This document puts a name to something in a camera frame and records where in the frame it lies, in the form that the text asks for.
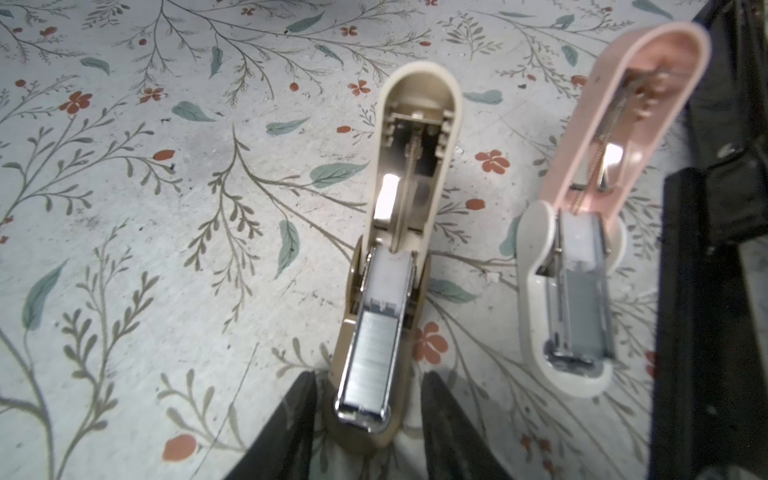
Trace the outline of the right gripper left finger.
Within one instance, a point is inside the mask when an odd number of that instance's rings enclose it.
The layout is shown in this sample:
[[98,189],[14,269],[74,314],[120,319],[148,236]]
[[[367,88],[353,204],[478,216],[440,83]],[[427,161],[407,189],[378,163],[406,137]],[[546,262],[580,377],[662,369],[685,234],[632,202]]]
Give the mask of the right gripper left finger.
[[305,371],[226,479],[308,479],[317,403],[316,375]]

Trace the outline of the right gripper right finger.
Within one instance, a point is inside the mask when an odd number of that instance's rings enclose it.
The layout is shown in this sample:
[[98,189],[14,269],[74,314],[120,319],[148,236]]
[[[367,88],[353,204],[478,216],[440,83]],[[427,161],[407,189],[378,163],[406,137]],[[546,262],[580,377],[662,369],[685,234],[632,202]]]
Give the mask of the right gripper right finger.
[[434,371],[422,378],[421,416],[429,479],[512,479]]

